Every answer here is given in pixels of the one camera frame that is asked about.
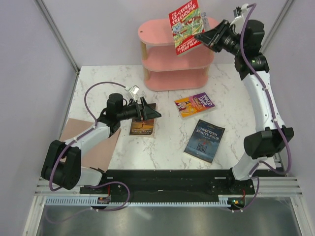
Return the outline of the brown Edward Tulane book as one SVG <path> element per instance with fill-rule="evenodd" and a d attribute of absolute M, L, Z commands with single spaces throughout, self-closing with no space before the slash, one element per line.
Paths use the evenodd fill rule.
<path fill-rule="evenodd" d="M 152 138 L 155 132 L 155 119 L 136 121 L 132 119 L 129 135 Z"/>

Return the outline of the red 13-Storey Treehouse book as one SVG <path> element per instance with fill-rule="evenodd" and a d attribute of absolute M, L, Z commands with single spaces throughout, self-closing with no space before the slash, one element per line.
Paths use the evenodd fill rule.
<path fill-rule="evenodd" d="M 194 38 L 196 34 L 205 32 L 197 0 L 189 0 L 168 16 L 177 56 L 182 56 L 201 44 Z"/>

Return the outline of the blue Nineteen Eighty-Four book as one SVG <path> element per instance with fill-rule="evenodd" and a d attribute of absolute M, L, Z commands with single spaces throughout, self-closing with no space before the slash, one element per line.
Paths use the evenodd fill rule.
<path fill-rule="evenodd" d="M 224 132 L 225 128 L 200 119 L 184 149 L 184 153 L 212 163 Z"/>

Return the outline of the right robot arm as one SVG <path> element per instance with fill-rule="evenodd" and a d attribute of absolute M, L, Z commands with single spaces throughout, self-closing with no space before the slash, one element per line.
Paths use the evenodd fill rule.
<path fill-rule="evenodd" d="M 213 52 L 226 50 L 235 56 L 235 69 L 248 91 L 254 111 L 256 132 L 244 139 L 245 153 L 231 168 L 232 177 L 225 181 L 227 191 L 233 194 L 243 188 L 242 181 L 251 178 L 259 164 L 275 171 L 266 160 L 288 148 L 294 136 L 293 128 L 286 127 L 279 114 L 270 85 L 269 65 L 260 52 L 264 24 L 249 20 L 240 34 L 234 29 L 229 21 L 222 20 L 215 28 L 194 36 Z"/>

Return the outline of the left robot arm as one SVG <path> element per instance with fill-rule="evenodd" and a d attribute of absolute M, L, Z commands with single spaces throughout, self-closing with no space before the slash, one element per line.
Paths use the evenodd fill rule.
<path fill-rule="evenodd" d="M 41 170 L 41 177 L 49 181 L 55 192 L 61 188 L 70 190 L 81 177 L 81 160 L 92 148 L 110 138 L 120 128 L 122 120 L 136 121 L 160 118 L 161 113 L 151 108 L 144 97 L 140 103 L 132 101 L 125 105 L 120 93 L 112 93 L 94 125 L 78 136 L 64 142 L 54 140 L 48 148 Z"/>

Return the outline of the Roald Dahl Charlie book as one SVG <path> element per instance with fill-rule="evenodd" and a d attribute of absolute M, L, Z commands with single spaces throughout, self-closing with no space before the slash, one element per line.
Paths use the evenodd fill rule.
<path fill-rule="evenodd" d="M 216 105 L 205 92 L 175 100 L 174 103 L 181 118 L 190 118 L 216 109 Z"/>

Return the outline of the pink three-tier shelf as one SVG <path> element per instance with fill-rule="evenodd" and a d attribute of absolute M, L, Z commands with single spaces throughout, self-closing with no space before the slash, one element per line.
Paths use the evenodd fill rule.
<path fill-rule="evenodd" d="M 176 55 L 168 19 L 153 19 L 138 28 L 144 84 L 152 91 L 197 89 L 208 81 L 214 53 L 205 46 Z"/>

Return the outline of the pink paper file sheet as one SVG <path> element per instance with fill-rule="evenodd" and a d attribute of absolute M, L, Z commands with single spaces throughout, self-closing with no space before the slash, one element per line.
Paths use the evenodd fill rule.
<path fill-rule="evenodd" d="M 90 128 L 91 125 L 92 123 L 89 121 L 69 118 L 60 140 L 65 141 L 77 136 Z M 84 168 L 100 169 L 106 172 L 112 159 L 120 132 L 121 129 L 119 128 L 110 138 L 101 141 L 89 150 L 87 154 L 82 157 L 81 166 Z"/>

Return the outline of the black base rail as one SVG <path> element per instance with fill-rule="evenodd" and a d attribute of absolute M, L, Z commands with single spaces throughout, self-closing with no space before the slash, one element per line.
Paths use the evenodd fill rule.
<path fill-rule="evenodd" d="M 110 194 L 118 201 L 214 201 L 219 195 L 253 195 L 253 181 L 235 180 L 230 170 L 108 170 L 101 188 L 81 194 Z"/>

